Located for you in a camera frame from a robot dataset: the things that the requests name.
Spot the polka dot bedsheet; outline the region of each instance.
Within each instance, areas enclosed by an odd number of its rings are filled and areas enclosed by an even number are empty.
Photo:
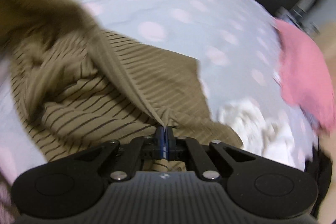
[[[296,167],[304,169],[315,137],[300,108],[288,106],[281,98],[275,81],[280,46],[273,18],[254,0],[78,1],[106,29],[198,59],[199,79],[213,119],[225,103],[250,98],[265,118],[287,120],[295,140]],[[5,81],[0,88],[0,97],[7,96],[7,103],[1,100],[0,104],[4,113],[0,115],[0,170],[13,179],[44,159],[21,128],[8,94]],[[19,155],[12,153],[17,145],[22,147]]]

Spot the metal pin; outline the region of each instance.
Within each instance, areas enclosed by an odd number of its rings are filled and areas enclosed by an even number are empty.
[[[219,143],[221,143],[220,140],[212,140],[211,142],[214,143],[214,144],[219,144]]]
[[[127,174],[123,171],[115,171],[110,174],[110,177],[114,180],[124,180],[127,178]]]
[[[203,172],[202,175],[206,179],[211,179],[211,180],[217,179],[220,176],[220,174],[217,171],[214,171],[214,170],[205,171],[205,172]]]

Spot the brown cloth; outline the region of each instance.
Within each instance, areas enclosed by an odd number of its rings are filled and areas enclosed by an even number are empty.
[[[195,59],[101,30],[73,0],[0,0],[0,14],[17,111],[49,161],[159,125],[241,146],[210,119]]]

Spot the pink cloth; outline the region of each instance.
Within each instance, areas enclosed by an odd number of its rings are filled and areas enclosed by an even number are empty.
[[[275,20],[280,35],[282,98],[311,113],[322,128],[336,128],[335,100],[331,77],[315,42],[297,27]]]

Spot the white cloth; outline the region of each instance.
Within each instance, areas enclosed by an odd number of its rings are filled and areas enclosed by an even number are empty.
[[[239,135],[243,150],[295,167],[292,156],[294,138],[286,121],[265,120],[260,109],[249,99],[220,108],[218,121]]]

